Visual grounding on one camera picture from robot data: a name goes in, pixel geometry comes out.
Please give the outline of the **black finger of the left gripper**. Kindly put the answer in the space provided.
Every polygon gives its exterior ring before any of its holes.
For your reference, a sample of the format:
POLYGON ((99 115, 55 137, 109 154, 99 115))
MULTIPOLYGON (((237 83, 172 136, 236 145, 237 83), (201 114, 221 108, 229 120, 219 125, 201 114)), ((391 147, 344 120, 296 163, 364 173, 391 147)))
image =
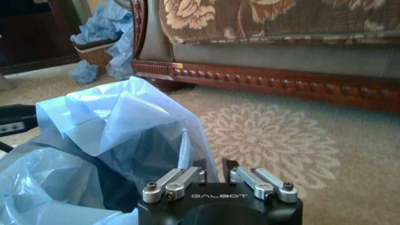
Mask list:
POLYGON ((0 136, 24 133, 37 127, 35 105, 5 105, 0 107, 0 136))

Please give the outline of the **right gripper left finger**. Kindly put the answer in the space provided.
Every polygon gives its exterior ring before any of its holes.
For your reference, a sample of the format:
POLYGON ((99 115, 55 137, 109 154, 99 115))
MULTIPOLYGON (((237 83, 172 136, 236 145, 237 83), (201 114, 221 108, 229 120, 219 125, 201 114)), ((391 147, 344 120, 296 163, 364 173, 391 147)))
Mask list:
POLYGON ((173 168, 155 182, 149 182, 143 189, 143 201, 157 203, 164 196, 168 202, 181 199, 185 189, 192 183, 205 183, 207 181, 205 159, 197 160, 187 170, 173 168))

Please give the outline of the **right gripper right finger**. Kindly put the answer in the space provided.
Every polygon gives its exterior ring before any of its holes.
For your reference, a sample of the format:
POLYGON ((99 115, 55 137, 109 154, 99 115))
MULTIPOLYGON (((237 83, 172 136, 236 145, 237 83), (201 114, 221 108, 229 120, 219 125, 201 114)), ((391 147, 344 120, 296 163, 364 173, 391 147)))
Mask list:
POLYGON ((259 200, 264 202, 271 202, 275 198, 281 202, 299 200, 293 183, 281 181, 265 168, 247 168, 227 158, 221 159, 221 166, 225 181, 245 183, 259 200))

